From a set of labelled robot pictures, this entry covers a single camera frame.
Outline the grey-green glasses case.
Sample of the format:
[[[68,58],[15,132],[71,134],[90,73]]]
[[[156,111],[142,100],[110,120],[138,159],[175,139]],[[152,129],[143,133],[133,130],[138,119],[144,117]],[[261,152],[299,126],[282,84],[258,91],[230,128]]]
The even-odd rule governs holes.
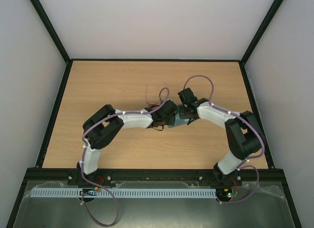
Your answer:
[[[168,127],[174,128],[181,125],[189,125],[194,121],[195,119],[187,117],[187,115],[185,114],[185,107],[182,104],[180,104],[178,105],[176,115],[170,118]]]

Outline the pink sunglasses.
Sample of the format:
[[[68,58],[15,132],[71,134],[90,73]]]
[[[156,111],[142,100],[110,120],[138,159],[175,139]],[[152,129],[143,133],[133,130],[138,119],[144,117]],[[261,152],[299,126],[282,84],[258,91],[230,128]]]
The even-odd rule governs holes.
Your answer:
[[[146,85],[145,89],[145,103],[146,107],[156,109],[160,105],[163,104],[164,101],[166,101],[169,98],[170,90],[167,86],[162,87],[158,91],[158,96],[156,95],[155,90],[152,89],[152,85]]]

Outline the blue cleaning cloth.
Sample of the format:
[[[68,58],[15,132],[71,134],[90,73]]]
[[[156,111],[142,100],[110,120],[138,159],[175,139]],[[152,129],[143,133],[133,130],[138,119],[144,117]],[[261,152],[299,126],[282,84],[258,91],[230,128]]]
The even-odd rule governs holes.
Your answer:
[[[178,111],[175,115],[175,124],[174,127],[178,127],[181,125],[189,125],[194,121],[193,118],[188,118],[184,112]]]

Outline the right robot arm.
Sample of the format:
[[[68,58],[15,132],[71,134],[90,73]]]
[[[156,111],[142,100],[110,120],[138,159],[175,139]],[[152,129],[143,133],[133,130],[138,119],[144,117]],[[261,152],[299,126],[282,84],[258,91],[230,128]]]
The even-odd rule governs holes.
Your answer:
[[[229,151],[214,165],[213,177],[216,183],[226,184],[232,173],[246,161],[256,158],[259,150],[265,151],[265,136],[250,111],[242,113],[226,110],[210,100],[198,99],[190,88],[178,93],[182,102],[179,106],[179,117],[189,122],[198,119],[207,120],[222,127],[226,131]]]

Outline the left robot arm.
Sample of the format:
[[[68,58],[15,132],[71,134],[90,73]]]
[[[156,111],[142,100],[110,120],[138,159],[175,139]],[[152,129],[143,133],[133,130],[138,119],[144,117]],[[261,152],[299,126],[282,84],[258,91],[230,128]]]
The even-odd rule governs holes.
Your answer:
[[[172,100],[161,105],[146,107],[138,111],[122,111],[107,104],[83,124],[83,154],[77,168],[69,172],[69,185],[86,186],[105,184],[104,177],[97,174],[102,150],[107,147],[119,131],[128,128],[164,128],[175,123],[178,112]]]

